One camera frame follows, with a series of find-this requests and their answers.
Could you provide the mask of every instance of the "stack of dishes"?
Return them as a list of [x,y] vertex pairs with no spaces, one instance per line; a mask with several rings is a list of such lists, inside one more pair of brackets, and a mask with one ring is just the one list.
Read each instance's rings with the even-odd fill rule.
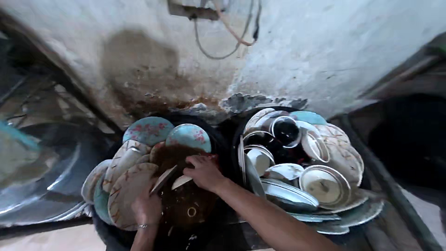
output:
[[[381,199],[369,200],[375,194],[359,188],[364,163],[348,136],[316,113],[257,112],[240,137],[238,157],[245,186],[295,218],[316,222],[321,233],[344,234],[383,209]],[[355,221],[353,209],[370,217]],[[322,215],[329,217],[314,218]],[[349,224],[334,223],[345,218]],[[330,222],[319,226],[322,221]]]
[[[125,131],[123,145],[113,159],[99,163],[86,178],[81,190],[84,200],[94,205],[98,216],[107,224],[135,231],[137,225],[130,205],[151,178],[168,169],[166,161],[162,161],[166,154],[163,149],[177,146],[194,153],[212,150],[208,134],[197,125],[175,127],[161,117],[136,121]],[[172,189],[190,180],[181,176]]]

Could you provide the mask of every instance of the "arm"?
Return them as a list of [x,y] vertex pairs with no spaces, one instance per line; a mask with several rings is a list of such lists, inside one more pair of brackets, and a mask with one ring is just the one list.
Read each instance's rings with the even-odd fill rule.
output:
[[238,212],[273,249],[278,251],[339,251],[340,248],[273,203],[257,197],[225,178],[209,157],[189,156],[195,169],[183,173],[201,188],[220,196]]
[[139,227],[133,241],[131,251],[151,251],[158,232],[158,225],[161,219],[161,199],[158,195],[150,195],[156,179],[152,179],[149,185],[132,203],[132,210],[135,214],[136,223]]

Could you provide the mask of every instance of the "electrical wire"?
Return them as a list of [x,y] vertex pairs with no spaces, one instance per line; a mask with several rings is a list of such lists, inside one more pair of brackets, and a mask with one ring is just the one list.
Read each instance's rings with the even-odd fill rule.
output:
[[[197,42],[197,46],[198,46],[198,48],[200,49],[200,51],[201,51],[207,58],[215,59],[215,60],[225,59],[225,58],[231,56],[232,54],[234,54],[234,53],[238,50],[238,48],[240,47],[240,44],[242,43],[242,41],[244,41],[244,40],[243,40],[243,37],[245,36],[246,32],[248,31],[248,27],[249,27],[249,25],[250,25],[250,23],[251,23],[251,19],[252,19],[252,10],[253,10],[253,8],[254,8],[254,0],[251,0],[251,5],[250,5],[250,8],[249,8],[249,15],[248,15],[248,18],[247,18],[247,20],[246,20],[245,28],[244,28],[244,30],[243,30],[243,33],[242,33],[241,38],[239,38],[238,36],[236,36],[236,39],[237,39],[238,42],[237,42],[237,44],[236,44],[234,50],[233,50],[232,52],[230,52],[229,54],[227,54],[227,55],[225,55],[225,56],[220,56],[220,57],[219,57],[219,56],[212,56],[212,55],[210,55],[208,52],[206,52],[206,51],[204,50],[203,46],[201,45],[200,38],[199,38],[199,35],[198,35],[197,18],[195,18],[195,19],[194,19],[195,40],[196,40],[196,42]],[[256,16],[256,27],[255,27],[255,29],[254,29],[254,34],[253,34],[254,42],[251,43],[251,45],[254,44],[254,43],[257,41],[257,38],[258,38],[258,34],[259,34],[259,19],[260,19],[260,12],[261,12],[261,10],[262,10],[262,5],[261,5],[261,1],[259,0],[259,9],[258,9],[258,11],[257,11],[257,16]]]

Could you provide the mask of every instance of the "white plate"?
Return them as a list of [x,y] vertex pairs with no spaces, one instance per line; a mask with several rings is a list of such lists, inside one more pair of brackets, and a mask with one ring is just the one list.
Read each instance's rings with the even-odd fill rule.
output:
[[256,114],[254,114],[249,121],[246,123],[245,129],[243,130],[243,136],[247,135],[248,133],[255,131],[255,125],[259,119],[261,119],[263,116],[265,116],[268,113],[274,112],[275,110],[273,108],[265,108],[263,110],[260,110]]
[[99,181],[100,177],[105,173],[108,166],[112,163],[111,159],[106,159],[99,163],[87,176],[84,184],[81,188],[81,195],[84,200],[89,204],[94,204],[93,198],[95,193],[96,182]]
[[337,138],[350,145],[350,139],[348,138],[347,134],[344,131],[342,131],[339,127],[332,124],[314,125],[314,126],[319,130],[323,138],[325,137]]
[[363,172],[357,158],[344,148],[325,142],[330,152],[330,162],[327,165],[340,172],[351,186],[361,185]]
[[245,164],[246,164],[246,176],[248,177],[249,183],[251,185],[252,191],[260,197],[265,198],[265,192],[263,191],[262,182],[260,181],[259,174],[256,168],[251,163],[248,155],[245,154]]
[[261,179],[263,190],[266,194],[286,199],[296,203],[305,203],[318,207],[318,200],[311,194],[304,192],[294,186],[290,186],[278,180]]
[[287,180],[294,180],[302,175],[302,173],[304,172],[304,168],[298,164],[283,163],[272,166],[268,168],[266,171],[279,173]]
[[[130,148],[137,148],[140,152],[137,154],[135,151],[129,152],[131,155],[127,154],[127,151]],[[143,155],[146,155],[150,152],[152,148],[139,143],[133,139],[129,139],[119,148],[116,152],[115,156],[111,160],[111,164],[108,166],[107,171],[105,172],[104,182],[102,183],[102,189],[106,192],[110,192],[111,188],[115,184],[116,180],[130,167],[135,165],[136,161]]]
[[317,198],[320,207],[325,209],[338,209],[350,200],[351,187],[347,180],[327,166],[307,167],[299,178],[299,187]]
[[138,225],[131,204],[149,184],[158,166],[152,163],[137,164],[122,174],[108,198],[108,214],[113,224],[126,231],[136,231]]

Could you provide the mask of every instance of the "wrist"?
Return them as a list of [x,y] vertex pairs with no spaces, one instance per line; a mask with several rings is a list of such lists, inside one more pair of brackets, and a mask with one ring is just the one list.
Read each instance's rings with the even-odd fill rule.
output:
[[227,187],[228,185],[231,184],[231,182],[232,182],[232,181],[231,181],[230,179],[224,177],[224,178],[222,178],[221,180],[219,180],[219,182],[217,182],[217,183],[215,184],[215,186],[214,186],[214,188],[212,189],[211,192],[213,192],[213,193],[219,195],[222,191],[224,191],[224,190],[226,189],[226,187]]

